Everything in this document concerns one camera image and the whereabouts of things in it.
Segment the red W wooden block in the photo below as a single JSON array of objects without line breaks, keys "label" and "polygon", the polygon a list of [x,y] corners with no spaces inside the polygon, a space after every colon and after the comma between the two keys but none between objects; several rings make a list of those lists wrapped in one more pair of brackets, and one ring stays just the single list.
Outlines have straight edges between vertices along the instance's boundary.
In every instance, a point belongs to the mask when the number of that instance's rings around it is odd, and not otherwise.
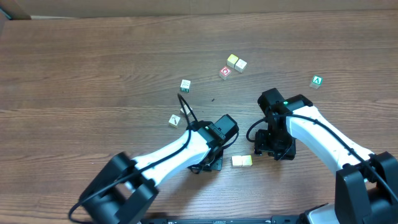
[{"label": "red W wooden block", "polygon": [[232,156],[231,164],[233,167],[242,167],[243,166],[242,156]]}]

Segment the yellow wooden block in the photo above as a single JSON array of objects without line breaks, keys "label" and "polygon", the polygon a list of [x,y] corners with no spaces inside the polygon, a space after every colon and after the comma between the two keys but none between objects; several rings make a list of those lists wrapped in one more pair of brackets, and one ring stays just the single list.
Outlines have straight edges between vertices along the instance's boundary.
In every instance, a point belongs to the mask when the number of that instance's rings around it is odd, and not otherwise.
[{"label": "yellow wooden block", "polygon": [[241,161],[242,161],[242,166],[243,167],[252,166],[252,156],[251,155],[241,156]]}]

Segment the blue-sided wooden block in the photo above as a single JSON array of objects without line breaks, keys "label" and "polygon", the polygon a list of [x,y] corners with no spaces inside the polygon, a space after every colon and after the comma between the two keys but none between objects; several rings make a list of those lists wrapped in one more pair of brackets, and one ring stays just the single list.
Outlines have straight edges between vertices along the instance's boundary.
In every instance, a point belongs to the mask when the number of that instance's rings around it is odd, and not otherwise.
[{"label": "blue-sided wooden block", "polygon": [[191,107],[188,107],[187,105],[184,105],[183,108],[180,109],[181,114],[186,114],[188,117],[191,115]]}]

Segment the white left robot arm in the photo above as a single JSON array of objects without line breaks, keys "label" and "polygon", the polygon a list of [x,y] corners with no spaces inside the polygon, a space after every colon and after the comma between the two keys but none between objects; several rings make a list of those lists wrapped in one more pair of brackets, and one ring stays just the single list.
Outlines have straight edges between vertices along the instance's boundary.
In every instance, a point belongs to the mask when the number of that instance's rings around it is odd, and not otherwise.
[{"label": "white left robot arm", "polygon": [[102,168],[80,195],[93,223],[139,223],[159,194],[158,185],[183,169],[201,169],[218,160],[239,132],[228,114],[217,122],[193,121],[184,134],[163,148],[129,158],[121,152]]}]

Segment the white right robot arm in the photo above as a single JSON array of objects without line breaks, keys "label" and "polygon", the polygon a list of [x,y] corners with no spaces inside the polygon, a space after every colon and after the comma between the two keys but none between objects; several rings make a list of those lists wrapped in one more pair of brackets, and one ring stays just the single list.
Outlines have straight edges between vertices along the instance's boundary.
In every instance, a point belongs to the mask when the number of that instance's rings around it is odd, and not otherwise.
[{"label": "white right robot arm", "polygon": [[309,209],[291,223],[397,223],[397,159],[356,144],[303,95],[285,99],[276,88],[257,103],[266,129],[255,134],[255,154],[292,160],[304,143],[335,176],[335,201]]}]

